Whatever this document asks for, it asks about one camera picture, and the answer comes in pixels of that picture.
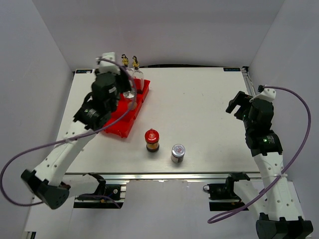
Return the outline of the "short white shaker silver lid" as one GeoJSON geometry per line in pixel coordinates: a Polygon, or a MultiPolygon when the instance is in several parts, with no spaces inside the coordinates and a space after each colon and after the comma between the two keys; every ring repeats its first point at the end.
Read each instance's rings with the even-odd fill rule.
{"type": "Polygon", "coordinates": [[[132,88],[130,91],[126,91],[123,93],[123,97],[126,100],[126,102],[134,102],[137,96],[136,89],[132,88]]]}

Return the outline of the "clear bottle gold pourer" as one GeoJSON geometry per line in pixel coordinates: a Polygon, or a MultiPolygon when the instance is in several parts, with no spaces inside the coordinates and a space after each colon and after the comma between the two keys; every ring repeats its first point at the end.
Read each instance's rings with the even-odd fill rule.
{"type": "Polygon", "coordinates": [[[129,67],[129,60],[127,58],[127,56],[125,54],[122,54],[121,56],[122,58],[122,64],[123,64],[123,67],[125,68],[126,72],[130,75],[130,79],[127,77],[127,74],[124,73],[124,82],[127,83],[127,82],[130,82],[130,85],[131,85],[131,88],[134,88],[134,85],[133,85],[133,76],[134,76],[134,71],[129,67]]]}

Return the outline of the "dark sauce bottle gold pourer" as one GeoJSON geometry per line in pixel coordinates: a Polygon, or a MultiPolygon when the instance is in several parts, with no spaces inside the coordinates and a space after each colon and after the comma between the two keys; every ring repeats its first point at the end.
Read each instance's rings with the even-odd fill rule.
{"type": "Polygon", "coordinates": [[[144,74],[140,70],[140,63],[136,56],[133,56],[132,66],[134,68],[133,79],[137,87],[137,93],[142,94],[144,89],[144,74]]]}

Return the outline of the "red lid sauce jar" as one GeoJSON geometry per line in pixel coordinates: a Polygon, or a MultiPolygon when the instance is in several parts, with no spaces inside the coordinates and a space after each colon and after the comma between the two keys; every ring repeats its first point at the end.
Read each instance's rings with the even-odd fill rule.
{"type": "Polygon", "coordinates": [[[160,135],[155,129],[149,129],[145,133],[146,148],[149,152],[157,152],[159,150],[160,135]]]}

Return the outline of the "tall white powder shaker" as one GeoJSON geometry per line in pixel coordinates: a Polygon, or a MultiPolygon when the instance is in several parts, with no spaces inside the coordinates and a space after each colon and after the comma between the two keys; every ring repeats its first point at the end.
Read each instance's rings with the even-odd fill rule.
{"type": "Polygon", "coordinates": [[[137,102],[129,102],[128,103],[128,109],[131,111],[134,111],[137,107],[137,102]]]}

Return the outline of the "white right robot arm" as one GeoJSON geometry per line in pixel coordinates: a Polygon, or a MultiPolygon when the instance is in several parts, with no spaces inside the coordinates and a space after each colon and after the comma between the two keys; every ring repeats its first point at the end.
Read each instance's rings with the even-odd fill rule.
{"type": "Polygon", "coordinates": [[[311,221],[303,219],[283,173],[283,149],[279,137],[271,129],[275,99],[274,89],[253,97],[239,91],[226,109],[244,123],[245,140],[261,174],[264,189],[258,192],[247,175],[227,178],[226,195],[240,198],[253,214],[260,239],[305,239],[313,232],[311,221]]]}

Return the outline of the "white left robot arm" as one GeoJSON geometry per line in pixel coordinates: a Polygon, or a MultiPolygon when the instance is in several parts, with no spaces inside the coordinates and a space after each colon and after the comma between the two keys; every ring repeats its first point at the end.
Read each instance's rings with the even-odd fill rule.
{"type": "Polygon", "coordinates": [[[66,175],[78,154],[110,120],[118,107],[120,94],[132,88],[130,75],[124,67],[114,71],[99,68],[95,75],[92,91],[84,98],[64,138],[39,165],[21,174],[29,190],[53,210],[73,196],[105,197],[106,182],[99,174],[66,175]]]}

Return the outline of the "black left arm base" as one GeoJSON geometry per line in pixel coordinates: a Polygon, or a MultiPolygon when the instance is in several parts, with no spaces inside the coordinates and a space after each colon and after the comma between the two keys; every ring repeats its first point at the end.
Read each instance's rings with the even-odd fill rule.
{"type": "Polygon", "coordinates": [[[75,209],[120,209],[125,200],[128,181],[111,180],[106,182],[98,193],[92,196],[76,196],[75,209]]]}

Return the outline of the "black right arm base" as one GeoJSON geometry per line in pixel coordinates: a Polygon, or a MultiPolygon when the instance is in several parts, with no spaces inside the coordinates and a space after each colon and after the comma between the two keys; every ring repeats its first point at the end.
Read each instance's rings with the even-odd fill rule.
{"type": "Polygon", "coordinates": [[[226,190],[225,183],[206,184],[203,186],[203,191],[209,195],[211,212],[231,211],[245,205],[240,197],[226,190]]]}

